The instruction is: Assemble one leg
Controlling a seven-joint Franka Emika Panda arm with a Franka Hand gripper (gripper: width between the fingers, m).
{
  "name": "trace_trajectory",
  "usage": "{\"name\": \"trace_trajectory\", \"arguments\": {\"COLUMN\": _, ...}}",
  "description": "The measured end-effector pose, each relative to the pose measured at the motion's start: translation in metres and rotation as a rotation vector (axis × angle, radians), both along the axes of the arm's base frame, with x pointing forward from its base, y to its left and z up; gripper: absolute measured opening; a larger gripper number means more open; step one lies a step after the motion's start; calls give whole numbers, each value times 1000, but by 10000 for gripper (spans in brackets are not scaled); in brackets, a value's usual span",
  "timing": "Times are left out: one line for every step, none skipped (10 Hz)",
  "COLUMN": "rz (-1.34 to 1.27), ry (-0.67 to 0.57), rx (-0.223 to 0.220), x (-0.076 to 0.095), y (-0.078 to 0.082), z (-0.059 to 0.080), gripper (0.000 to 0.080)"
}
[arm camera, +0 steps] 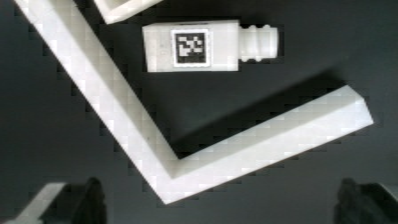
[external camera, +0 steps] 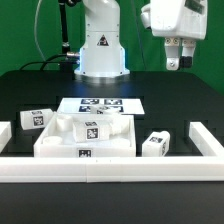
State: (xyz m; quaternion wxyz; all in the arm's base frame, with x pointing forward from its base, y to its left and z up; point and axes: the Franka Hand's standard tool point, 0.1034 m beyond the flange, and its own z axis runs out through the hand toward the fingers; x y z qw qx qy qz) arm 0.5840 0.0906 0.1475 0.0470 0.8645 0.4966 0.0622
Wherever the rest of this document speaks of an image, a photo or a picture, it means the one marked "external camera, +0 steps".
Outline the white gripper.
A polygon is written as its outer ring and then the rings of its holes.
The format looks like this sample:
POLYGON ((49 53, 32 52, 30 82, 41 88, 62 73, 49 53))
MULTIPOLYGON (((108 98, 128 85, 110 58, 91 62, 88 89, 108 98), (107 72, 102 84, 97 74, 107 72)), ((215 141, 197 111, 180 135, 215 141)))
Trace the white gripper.
POLYGON ((164 42, 166 69, 176 71, 191 68, 196 40, 203 40, 207 31, 207 0, 150 0, 141 8, 141 20, 146 29, 164 42), (180 39, 182 54, 180 57, 180 39))

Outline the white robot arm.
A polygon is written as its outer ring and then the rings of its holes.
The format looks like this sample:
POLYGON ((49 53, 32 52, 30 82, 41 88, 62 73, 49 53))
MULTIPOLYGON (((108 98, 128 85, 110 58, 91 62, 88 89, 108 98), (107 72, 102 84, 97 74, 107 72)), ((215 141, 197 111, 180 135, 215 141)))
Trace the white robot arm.
MULTIPOLYGON (((91 78, 128 75, 120 44, 120 6, 116 0, 83 0, 85 43, 75 73, 91 78)), ((208 0, 150 0, 141 8, 141 21, 155 37, 163 37, 166 68, 192 65, 196 42, 207 31, 208 0)))

